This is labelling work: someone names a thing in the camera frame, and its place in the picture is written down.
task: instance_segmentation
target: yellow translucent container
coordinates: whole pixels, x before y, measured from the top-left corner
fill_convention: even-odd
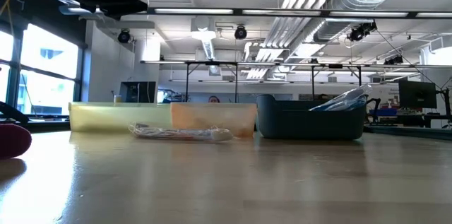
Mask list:
[[[175,129],[229,129],[234,136],[252,137],[256,104],[171,103]]]
[[[72,131],[128,131],[132,122],[171,129],[168,104],[72,102],[69,103]]]

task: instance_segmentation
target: wooden table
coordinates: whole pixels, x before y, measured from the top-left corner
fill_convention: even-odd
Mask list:
[[[0,162],[0,223],[450,223],[452,144],[35,134]]]

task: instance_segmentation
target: blue plastic bag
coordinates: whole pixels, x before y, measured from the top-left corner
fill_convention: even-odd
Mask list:
[[[370,85],[364,85],[359,88],[349,90],[336,98],[311,108],[309,111],[345,111],[353,110],[366,105],[367,97],[372,91]]]

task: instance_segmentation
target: white wall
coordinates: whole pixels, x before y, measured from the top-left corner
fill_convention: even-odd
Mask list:
[[[158,82],[158,65],[140,64],[143,45],[139,43],[133,53],[113,37],[88,21],[82,101],[112,102],[112,90],[119,94],[122,81]]]

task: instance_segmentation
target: computer monitor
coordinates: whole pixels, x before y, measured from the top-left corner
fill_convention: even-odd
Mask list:
[[[436,108],[434,83],[399,81],[398,92],[401,107]]]
[[[154,103],[155,82],[122,82],[119,93],[123,102]]]

